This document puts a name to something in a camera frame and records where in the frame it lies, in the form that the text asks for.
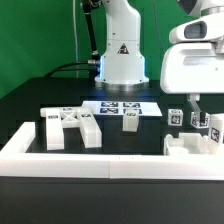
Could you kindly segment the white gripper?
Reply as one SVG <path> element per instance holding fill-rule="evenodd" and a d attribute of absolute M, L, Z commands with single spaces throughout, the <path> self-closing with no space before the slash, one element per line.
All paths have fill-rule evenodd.
<path fill-rule="evenodd" d="M 160 86 L 166 93 L 188 94 L 192 112 L 203 112 L 200 95 L 193 93 L 224 93 L 224 12 L 175 27 L 169 40 L 173 46 L 163 58 Z"/>

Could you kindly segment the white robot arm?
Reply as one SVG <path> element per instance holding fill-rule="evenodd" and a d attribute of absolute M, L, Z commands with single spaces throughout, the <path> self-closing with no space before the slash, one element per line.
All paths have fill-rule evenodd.
<path fill-rule="evenodd" d="M 176 0 L 193 16 L 169 33 L 172 46 L 166 51 L 160 87 L 168 94 L 186 94 L 192 107 L 192 125 L 207 126 L 209 120 L 197 102 L 204 93 L 224 93 L 224 0 Z M 140 52 L 141 17 L 128 0 L 82 0 L 92 57 L 99 63 L 95 84 L 129 91 L 145 86 L 145 59 Z M 98 53 L 91 12 L 104 7 L 107 22 L 106 51 Z"/>

